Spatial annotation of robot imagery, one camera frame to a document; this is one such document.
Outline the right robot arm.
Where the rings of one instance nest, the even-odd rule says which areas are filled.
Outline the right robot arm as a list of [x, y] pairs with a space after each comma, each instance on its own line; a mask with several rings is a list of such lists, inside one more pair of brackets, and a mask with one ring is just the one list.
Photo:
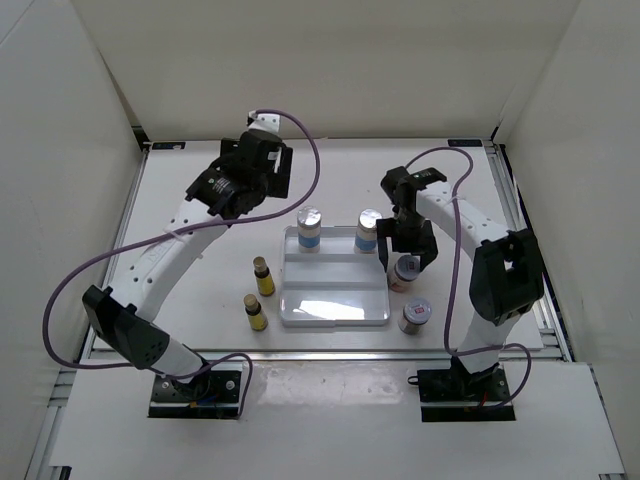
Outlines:
[[457, 195], [435, 168], [386, 172], [381, 188], [393, 215], [377, 223], [381, 264], [391, 252], [418, 258], [424, 270], [438, 255], [439, 227], [455, 242], [456, 256], [472, 262], [469, 298], [474, 309], [464, 340], [452, 350], [449, 387], [460, 399], [477, 396], [498, 368], [499, 352], [518, 320], [544, 293], [543, 261], [529, 229], [513, 231]]

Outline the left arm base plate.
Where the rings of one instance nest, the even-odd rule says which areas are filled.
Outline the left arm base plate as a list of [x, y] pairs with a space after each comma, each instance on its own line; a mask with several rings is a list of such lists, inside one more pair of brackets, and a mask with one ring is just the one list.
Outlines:
[[230, 420], [239, 415], [243, 364], [216, 365], [198, 384], [154, 378], [147, 416], [152, 419]]

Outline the blue-label bead jar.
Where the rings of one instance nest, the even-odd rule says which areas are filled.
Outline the blue-label bead jar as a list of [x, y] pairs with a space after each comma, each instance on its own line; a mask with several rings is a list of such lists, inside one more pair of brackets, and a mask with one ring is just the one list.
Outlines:
[[298, 246], [302, 253], [320, 250], [322, 215], [319, 209], [305, 206], [297, 213]]
[[377, 248], [377, 221], [382, 214], [374, 209], [360, 212], [354, 237], [354, 252], [372, 254]]

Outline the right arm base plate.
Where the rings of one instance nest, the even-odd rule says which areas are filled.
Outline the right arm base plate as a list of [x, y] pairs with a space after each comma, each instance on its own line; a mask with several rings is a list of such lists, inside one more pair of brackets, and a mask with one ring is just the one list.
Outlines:
[[512, 422], [514, 407], [498, 404], [510, 396], [505, 372], [498, 368], [469, 391], [451, 369], [418, 370], [407, 383], [418, 388], [423, 423]]

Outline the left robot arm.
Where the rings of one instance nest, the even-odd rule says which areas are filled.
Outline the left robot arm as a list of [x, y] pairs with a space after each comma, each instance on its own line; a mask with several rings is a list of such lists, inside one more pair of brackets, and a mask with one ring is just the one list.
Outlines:
[[225, 140], [220, 156], [187, 188], [167, 239], [148, 247], [106, 288], [90, 287], [82, 302], [97, 336], [139, 370], [170, 378], [188, 400], [204, 398], [204, 359], [154, 320], [165, 299], [204, 250], [266, 197], [288, 194], [292, 150], [275, 134], [249, 129]]

